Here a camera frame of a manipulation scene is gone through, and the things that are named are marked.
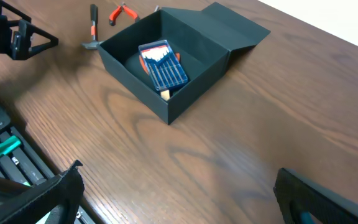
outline red pliers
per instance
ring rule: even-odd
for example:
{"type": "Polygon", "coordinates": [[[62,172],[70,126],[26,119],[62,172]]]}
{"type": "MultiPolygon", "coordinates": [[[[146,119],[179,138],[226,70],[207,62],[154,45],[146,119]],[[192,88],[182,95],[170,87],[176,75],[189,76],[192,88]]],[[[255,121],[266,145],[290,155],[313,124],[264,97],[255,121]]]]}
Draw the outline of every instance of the red pliers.
{"type": "Polygon", "coordinates": [[[136,14],[135,11],[133,11],[132,9],[129,9],[125,5],[125,3],[122,3],[120,6],[117,7],[117,9],[115,9],[110,14],[110,18],[109,18],[110,25],[112,25],[112,26],[116,25],[116,19],[119,16],[119,14],[121,13],[121,11],[125,11],[126,14],[130,15],[133,19],[135,19],[135,22],[140,20],[139,16],[136,14]]]}

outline box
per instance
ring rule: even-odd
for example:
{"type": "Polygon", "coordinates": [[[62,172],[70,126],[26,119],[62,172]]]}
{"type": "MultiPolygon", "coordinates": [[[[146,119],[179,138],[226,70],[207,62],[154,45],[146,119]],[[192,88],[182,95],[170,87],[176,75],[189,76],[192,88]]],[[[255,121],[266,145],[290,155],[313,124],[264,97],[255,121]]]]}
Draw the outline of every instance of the box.
{"type": "Polygon", "coordinates": [[[104,41],[98,50],[106,70],[167,124],[172,123],[245,53],[270,33],[232,10],[212,3],[202,11],[163,7],[104,41]],[[188,83],[165,101],[139,62],[138,46],[168,40],[188,83]]]}

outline wooden table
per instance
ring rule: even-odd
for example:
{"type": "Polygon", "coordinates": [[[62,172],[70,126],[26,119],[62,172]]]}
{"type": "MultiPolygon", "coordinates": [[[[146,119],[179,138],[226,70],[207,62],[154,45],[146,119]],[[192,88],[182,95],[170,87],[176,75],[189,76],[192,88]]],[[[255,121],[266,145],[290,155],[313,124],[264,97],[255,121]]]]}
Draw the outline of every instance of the wooden table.
{"type": "MultiPolygon", "coordinates": [[[[119,1],[8,1],[56,35],[25,62],[0,55],[0,96],[61,170],[75,159],[106,223],[283,223],[281,167],[358,203],[358,47],[255,0],[221,4],[271,30],[171,126],[104,69],[89,42],[132,24],[119,1]]],[[[128,1],[201,10],[211,1],[128,1]]]]}

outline box lid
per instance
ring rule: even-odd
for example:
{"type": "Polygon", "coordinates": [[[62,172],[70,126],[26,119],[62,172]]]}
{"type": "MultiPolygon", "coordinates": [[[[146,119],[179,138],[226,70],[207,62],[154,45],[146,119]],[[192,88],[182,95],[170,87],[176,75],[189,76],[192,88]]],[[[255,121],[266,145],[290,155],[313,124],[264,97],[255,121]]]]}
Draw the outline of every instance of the box lid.
{"type": "Polygon", "coordinates": [[[202,11],[163,7],[163,11],[199,31],[230,52],[257,45],[270,31],[214,2],[202,11]]]}

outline black handle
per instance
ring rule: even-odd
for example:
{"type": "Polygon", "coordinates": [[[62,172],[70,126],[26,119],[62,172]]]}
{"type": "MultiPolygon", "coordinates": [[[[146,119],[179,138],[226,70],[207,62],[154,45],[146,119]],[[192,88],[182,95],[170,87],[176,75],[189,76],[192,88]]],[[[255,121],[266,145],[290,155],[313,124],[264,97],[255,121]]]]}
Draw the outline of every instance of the black handle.
{"type": "Polygon", "coordinates": [[[98,23],[98,7],[95,4],[91,5],[91,21],[98,23]]]}

